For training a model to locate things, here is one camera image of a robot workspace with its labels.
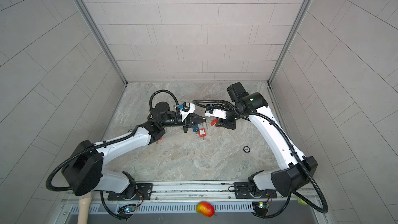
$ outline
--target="gray marble surface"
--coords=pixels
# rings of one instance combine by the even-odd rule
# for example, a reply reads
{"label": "gray marble surface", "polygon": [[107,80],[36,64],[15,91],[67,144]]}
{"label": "gray marble surface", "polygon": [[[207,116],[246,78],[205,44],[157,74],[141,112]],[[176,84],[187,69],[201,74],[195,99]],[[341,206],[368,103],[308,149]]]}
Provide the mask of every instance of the gray marble surface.
{"label": "gray marble surface", "polygon": [[[144,123],[149,110],[149,97],[159,89],[171,91],[180,104],[194,99],[231,101],[226,88],[231,83],[130,83],[106,134],[106,140],[126,133]],[[249,93],[260,92],[273,109],[265,83],[242,83]],[[157,102],[175,103],[167,93],[155,96]],[[195,113],[204,116],[204,108]],[[247,179],[251,174],[278,169],[270,147],[256,127],[239,120],[235,130],[203,123],[206,137],[200,138],[192,129],[168,127],[158,143],[139,147],[117,157],[106,165],[115,172],[127,171],[136,181],[230,180]],[[250,147],[245,153],[243,147]]]}

